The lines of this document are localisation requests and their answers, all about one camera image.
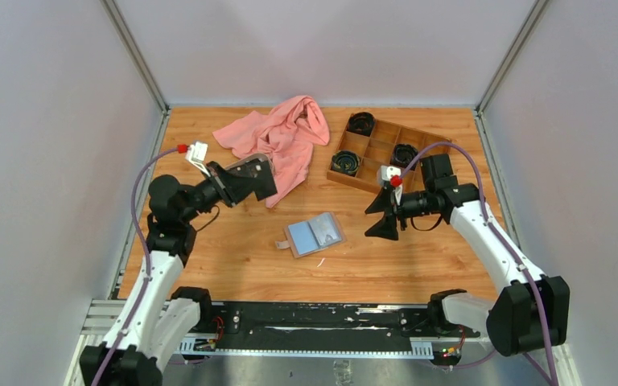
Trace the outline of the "pink card holder wallet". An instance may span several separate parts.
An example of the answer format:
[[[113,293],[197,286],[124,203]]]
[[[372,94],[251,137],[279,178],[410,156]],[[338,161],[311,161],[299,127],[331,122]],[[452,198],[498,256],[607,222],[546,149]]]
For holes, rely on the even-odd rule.
[[[346,241],[346,236],[343,229],[340,226],[335,214],[333,212],[329,213],[332,213],[340,230],[341,236],[343,237],[343,240],[340,243],[334,244],[327,248],[319,248],[308,225],[308,220],[303,220],[298,223],[290,224],[283,229],[285,239],[275,242],[276,249],[288,250],[291,252],[293,258],[299,259],[301,257],[306,257],[328,248],[335,247],[339,244],[343,244]]]

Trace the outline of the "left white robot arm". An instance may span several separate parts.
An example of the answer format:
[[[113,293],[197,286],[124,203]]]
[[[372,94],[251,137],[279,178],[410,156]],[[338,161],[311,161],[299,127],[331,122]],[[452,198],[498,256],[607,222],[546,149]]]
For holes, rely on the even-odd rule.
[[[235,207],[250,195],[275,195],[272,162],[264,154],[222,167],[204,165],[204,180],[182,184],[173,175],[148,188],[148,234],[140,236],[144,260],[134,287],[102,342],[87,346],[79,364],[86,385],[160,385],[185,335],[214,322],[209,292],[173,285],[188,263],[197,236],[192,221],[219,204]]]

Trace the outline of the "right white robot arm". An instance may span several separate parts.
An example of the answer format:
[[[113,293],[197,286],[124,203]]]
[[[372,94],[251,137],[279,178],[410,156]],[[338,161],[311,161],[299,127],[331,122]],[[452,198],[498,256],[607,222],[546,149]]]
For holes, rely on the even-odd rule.
[[[422,159],[424,190],[403,191],[402,170],[381,166],[381,189],[366,213],[383,216],[366,236],[398,240],[415,217],[438,215],[457,231],[481,260],[498,297],[488,302],[464,289],[431,295],[427,324],[437,335],[458,326],[489,338],[503,356],[562,345],[567,340],[570,288],[550,277],[508,238],[477,184],[460,184],[447,154]]]

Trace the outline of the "white VIP card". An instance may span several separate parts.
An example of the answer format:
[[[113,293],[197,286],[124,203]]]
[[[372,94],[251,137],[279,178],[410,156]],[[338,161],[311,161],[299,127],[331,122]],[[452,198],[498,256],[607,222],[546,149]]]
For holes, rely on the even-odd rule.
[[[322,213],[308,220],[308,225],[319,248],[327,248],[343,240],[332,213]]]

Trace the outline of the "pink cloth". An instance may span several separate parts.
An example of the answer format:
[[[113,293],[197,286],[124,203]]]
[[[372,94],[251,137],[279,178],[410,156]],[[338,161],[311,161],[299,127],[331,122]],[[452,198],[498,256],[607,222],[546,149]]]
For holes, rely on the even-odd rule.
[[[330,128],[311,96],[294,96],[267,114],[253,111],[212,133],[237,158],[259,153],[273,165],[277,193],[265,199],[272,208],[305,181],[315,145],[330,141]]]

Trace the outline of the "rolled belt middle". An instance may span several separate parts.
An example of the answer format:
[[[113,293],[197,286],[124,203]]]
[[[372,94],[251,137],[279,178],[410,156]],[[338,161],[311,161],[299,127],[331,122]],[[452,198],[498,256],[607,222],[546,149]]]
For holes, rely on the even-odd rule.
[[[405,169],[417,155],[418,150],[414,146],[400,143],[394,146],[389,164]]]

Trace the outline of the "rolled belt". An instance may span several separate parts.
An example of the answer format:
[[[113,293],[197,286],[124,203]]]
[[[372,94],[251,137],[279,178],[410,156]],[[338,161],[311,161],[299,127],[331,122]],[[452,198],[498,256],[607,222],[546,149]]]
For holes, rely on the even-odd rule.
[[[418,150],[414,146],[400,143],[394,146],[389,164],[405,169],[417,155]]]
[[[360,168],[360,157],[350,150],[340,150],[332,156],[330,170],[355,177]]]
[[[374,115],[369,112],[354,113],[350,116],[347,122],[346,130],[349,133],[359,134],[361,136],[370,137],[375,128],[377,120]]]

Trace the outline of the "rolled belt front left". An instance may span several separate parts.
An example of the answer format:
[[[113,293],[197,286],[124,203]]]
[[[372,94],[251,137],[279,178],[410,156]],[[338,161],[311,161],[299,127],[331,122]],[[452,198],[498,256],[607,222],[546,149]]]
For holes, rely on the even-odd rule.
[[[360,168],[360,157],[350,150],[340,150],[332,156],[330,170],[355,177]]]

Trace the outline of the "wooden divided tray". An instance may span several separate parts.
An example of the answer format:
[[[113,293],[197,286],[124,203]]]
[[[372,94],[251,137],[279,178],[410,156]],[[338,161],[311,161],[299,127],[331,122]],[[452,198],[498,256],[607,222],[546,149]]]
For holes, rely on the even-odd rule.
[[[346,130],[346,123],[344,132],[338,142],[336,153],[340,150],[350,150],[356,153],[360,157],[360,168],[355,177],[350,177],[330,170],[330,161],[327,171],[328,180],[361,191],[377,193],[380,190],[377,182],[377,172],[380,166],[392,166],[389,164],[389,161],[395,145],[406,143],[420,151],[424,147],[436,142],[452,141],[451,138],[438,134],[375,119],[377,123],[370,137],[349,133]]]

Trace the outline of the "rolled belt back left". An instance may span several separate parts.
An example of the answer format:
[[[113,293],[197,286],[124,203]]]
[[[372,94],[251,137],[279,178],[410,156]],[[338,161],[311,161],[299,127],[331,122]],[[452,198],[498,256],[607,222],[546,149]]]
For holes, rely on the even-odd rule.
[[[375,128],[377,120],[374,115],[369,112],[354,113],[350,116],[347,122],[346,130],[349,133],[359,134],[361,136],[370,137]]]

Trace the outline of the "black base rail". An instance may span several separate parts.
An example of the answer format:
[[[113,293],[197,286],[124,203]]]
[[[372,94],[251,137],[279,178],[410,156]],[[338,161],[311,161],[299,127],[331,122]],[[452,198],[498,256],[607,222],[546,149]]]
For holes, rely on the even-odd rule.
[[[214,302],[175,352],[186,359],[259,356],[435,359],[480,341],[468,327],[432,326],[424,305]]]

